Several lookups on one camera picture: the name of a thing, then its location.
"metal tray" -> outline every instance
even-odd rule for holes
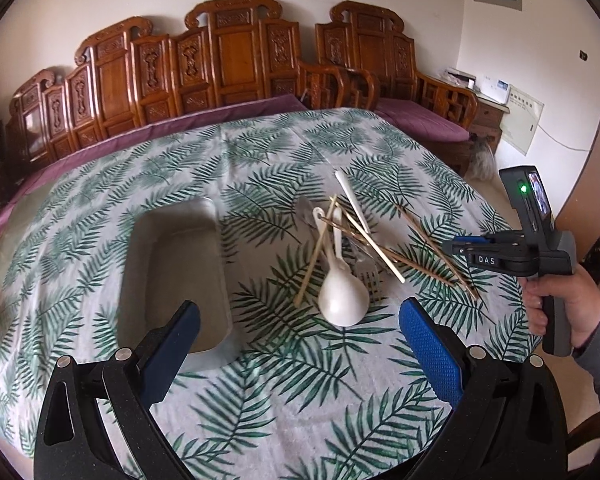
[[[209,198],[156,208],[134,225],[120,290],[118,341],[135,346],[165,325],[184,300],[200,309],[200,333],[180,371],[234,361],[234,330],[222,270],[218,212]]]

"tiled floor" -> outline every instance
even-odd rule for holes
[[[516,211],[510,206],[504,186],[498,177],[492,182],[468,180],[468,183],[499,212],[513,229],[520,229]],[[568,430],[600,410],[598,396],[593,391],[591,376],[580,368],[573,358],[557,358],[538,349],[536,353],[544,359],[554,375],[560,390]],[[600,442],[591,442],[569,456],[570,469],[590,462]]]

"human hand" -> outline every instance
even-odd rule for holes
[[[544,335],[546,332],[548,319],[542,311],[543,296],[564,299],[571,324],[571,345],[575,348],[584,345],[600,323],[600,290],[580,264],[573,276],[548,274],[532,280],[519,278],[519,281],[531,333]]]

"wooden chopstick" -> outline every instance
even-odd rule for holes
[[[365,240],[367,241],[367,243],[374,248],[374,251],[376,253],[378,253],[380,255],[380,257],[384,260],[384,262],[389,266],[389,269],[391,270],[392,273],[395,274],[395,277],[398,278],[398,280],[400,280],[400,283],[404,283],[405,279],[404,279],[404,276],[402,275],[402,273],[395,267],[394,263],[389,259],[389,257],[382,252],[382,249],[378,246],[378,244],[376,244],[374,242],[373,238],[371,236],[369,236],[366,233],[366,231],[362,228],[362,226],[360,226],[360,224],[358,224],[358,222],[356,222],[354,220],[353,216],[351,216],[349,214],[349,211],[342,208],[342,212],[347,217],[347,220],[349,220],[349,223],[351,225],[353,225],[353,227],[355,227],[358,230],[358,232],[361,235],[363,235],[363,237],[365,237]]]
[[[328,225],[330,225],[331,227],[334,227],[336,229],[340,229],[344,234],[346,234],[347,236],[350,236],[352,238],[355,238],[356,240],[358,240],[359,242],[365,243],[366,244],[366,238],[363,237],[362,235],[355,233],[353,231],[350,231],[349,229],[347,229],[346,227],[336,224],[336,222],[334,222],[333,220],[327,220],[326,218],[323,219],[324,222],[326,222]],[[406,266],[412,267],[413,269],[419,270],[420,272],[422,272],[423,274],[426,274],[427,276],[429,276],[430,278],[433,278],[434,280],[438,280],[441,283],[444,283],[447,286],[454,286],[454,284],[452,282],[450,282],[449,280],[446,280],[445,278],[443,278],[442,276],[437,275],[435,272],[430,271],[429,269],[425,269],[423,266],[417,264],[416,262],[414,262],[413,260],[410,260],[404,256],[402,256],[399,253],[396,253],[395,251],[392,251],[389,248],[386,247],[382,247],[382,246],[378,246],[380,247],[380,250],[386,254],[389,258],[394,259],[396,262],[400,262],[402,264],[405,264]]]
[[[426,241],[426,243],[431,247],[431,249],[433,249],[433,251],[446,264],[446,266],[449,267],[451,272],[458,279],[458,282],[460,282],[462,288],[464,288],[464,290],[466,290],[471,295],[471,297],[474,298],[475,301],[479,301],[480,296],[478,295],[478,293],[473,289],[473,287],[471,287],[471,285],[469,285],[466,282],[460,271],[456,269],[456,266],[446,257],[446,254],[443,253],[442,250],[438,248],[436,243],[429,237],[429,235],[427,235],[426,232],[424,232],[424,229],[420,225],[420,222],[417,221],[413,217],[413,215],[411,215],[411,213],[405,208],[403,208],[401,205],[394,204],[394,206],[404,216],[409,225],[411,225],[411,227],[413,227],[416,230],[416,232],[423,238],[424,241]]]
[[[323,218],[324,221],[331,221],[331,216],[333,215],[333,210],[336,207],[336,198],[337,195],[333,195],[331,197],[331,203],[329,204],[329,209],[327,211],[327,216]],[[300,290],[296,294],[296,298],[294,299],[294,305],[300,306],[302,303],[302,298],[304,298],[304,293],[306,291],[307,286],[309,285],[309,280],[311,279],[311,275],[314,273],[315,263],[318,261],[318,256],[320,255],[320,251],[322,250],[322,243],[324,241],[324,235],[327,232],[327,229],[323,229],[318,236],[318,241],[315,243],[314,252],[311,255],[311,259],[309,260],[309,266],[306,269],[306,273],[304,274],[304,279],[302,280],[302,285],[300,285]]]

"leaf print tablecloth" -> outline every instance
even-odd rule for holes
[[[515,279],[457,260],[480,291],[475,301],[401,267],[407,283],[382,273],[383,300],[358,325],[340,329],[316,308],[324,278],[318,268],[306,303],[295,308],[313,243],[294,202],[302,195],[325,204],[340,193],[337,168],[349,175],[377,239],[440,276],[452,279],[395,203],[418,215],[437,241],[507,227],[435,156],[364,110],[216,124],[90,162],[52,188],[4,278],[0,434],[32,455],[55,360],[67,353],[78,362],[105,359],[117,348],[117,298],[138,216],[208,196],[220,211],[224,273],[244,351],[218,370],[179,374],[152,407],[193,475],[362,479],[422,450],[448,406],[398,330],[400,303],[416,296],[468,344],[522,360],[535,341],[520,290]],[[121,462],[139,476],[110,406],[101,407]]]

